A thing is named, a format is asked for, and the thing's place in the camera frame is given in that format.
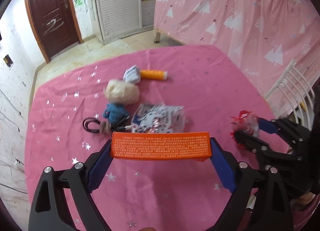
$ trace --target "door frame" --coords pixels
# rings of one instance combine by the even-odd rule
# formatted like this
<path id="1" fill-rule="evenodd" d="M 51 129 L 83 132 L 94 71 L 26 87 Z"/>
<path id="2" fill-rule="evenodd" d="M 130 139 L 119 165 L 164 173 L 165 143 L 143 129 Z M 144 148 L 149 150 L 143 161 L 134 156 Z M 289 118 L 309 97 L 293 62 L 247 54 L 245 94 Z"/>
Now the door frame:
<path id="1" fill-rule="evenodd" d="M 35 23 L 34 23 L 34 19 L 33 19 L 33 16 L 32 16 L 32 13 L 31 13 L 31 8 L 30 8 L 30 2 L 29 0 L 24 0 L 25 2 L 25 5 L 26 5 L 26 10 L 27 10 L 27 15 L 28 15 L 28 19 L 29 19 L 29 22 L 30 22 L 30 26 L 31 26 L 31 29 L 32 29 L 32 32 L 33 32 L 33 35 L 36 39 L 36 42 L 40 48 L 40 51 L 42 53 L 42 55 L 44 56 L 44 59 L 45 59 L 45 62 L 46 63 L 49 63 L 50 62 L 50 58 L 44 48 L 44 45 L 41 41 L 41 38 L 39 36 L 39 33 L 36 29 L 36 26 L 35 26 Z M 69 3 L 70 3 L 70 10 L 71 10 L 71 14 L 72 14 L 72 18 L 73 18 L 73 23 L 74 23 L 74 26 L 76 28 L 76 32 L 77 32 L 77 36 L 78 36 L 78 39 L 79 39 L 79 43 L 83 43 L 83 39 L 82 39 L 82 36 L 81 36 L 81 32 L 80 32 L 80 28 L 79 28 L 79 24 L 78 24 L 78 20 L 76 18 L 76 11 L 75 11 L 75 7 L 73 5 L 73 0 L 69 0 Z"/>

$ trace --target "blue knitted toy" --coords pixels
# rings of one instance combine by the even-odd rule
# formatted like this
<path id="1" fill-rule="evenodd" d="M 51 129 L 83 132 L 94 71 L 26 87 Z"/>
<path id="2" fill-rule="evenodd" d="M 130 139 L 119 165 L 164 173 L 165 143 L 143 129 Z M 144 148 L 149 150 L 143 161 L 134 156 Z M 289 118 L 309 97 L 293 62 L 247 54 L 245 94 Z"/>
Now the blue knitted toy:
<path id="1" fill-rule="evenodd" d="M 112 127 L 116 126 L 122 119 L 129 117 L 129 112 L 123 104 L 110 103 L 103 112 L 103 117 L 109 120 Z"/>

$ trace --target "orange cylinder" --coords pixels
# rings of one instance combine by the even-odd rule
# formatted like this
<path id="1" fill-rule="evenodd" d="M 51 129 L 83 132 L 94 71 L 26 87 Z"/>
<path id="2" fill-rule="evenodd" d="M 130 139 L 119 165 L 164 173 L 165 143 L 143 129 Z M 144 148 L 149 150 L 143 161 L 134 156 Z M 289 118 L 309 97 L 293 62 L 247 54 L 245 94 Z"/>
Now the orange cylinder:
<path id="1" fill-rule="evenodd" d="M 140 74 L 142 79 L 166 80 L 168 78 L 168 72 L 163 70 L 142 69 Z"/>

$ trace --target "orange box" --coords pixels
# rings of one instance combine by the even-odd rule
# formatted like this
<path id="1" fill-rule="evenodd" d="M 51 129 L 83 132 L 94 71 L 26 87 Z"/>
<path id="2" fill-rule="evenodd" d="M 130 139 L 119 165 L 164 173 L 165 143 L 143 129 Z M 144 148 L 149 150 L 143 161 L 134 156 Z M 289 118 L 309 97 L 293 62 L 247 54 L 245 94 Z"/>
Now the orange box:
<path id="1" fill-rule="evenodd" d="M 110 156 L 133 160 L 195 159 L 211 156 L 208 132 L 141 134 L 113 132 Z"/>

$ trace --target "wooden bed leg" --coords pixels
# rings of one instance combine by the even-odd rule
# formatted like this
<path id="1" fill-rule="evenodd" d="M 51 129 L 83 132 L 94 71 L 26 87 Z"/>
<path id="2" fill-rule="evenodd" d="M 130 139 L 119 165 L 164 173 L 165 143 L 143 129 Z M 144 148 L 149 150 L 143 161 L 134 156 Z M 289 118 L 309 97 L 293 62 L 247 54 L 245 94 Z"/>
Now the wooden bed leg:
<path id="1" fill-rule="evenodd" d="M 153 30 L 153 42 L 154 43 L 160 42 L 160 33 L 156 29 Z"/>

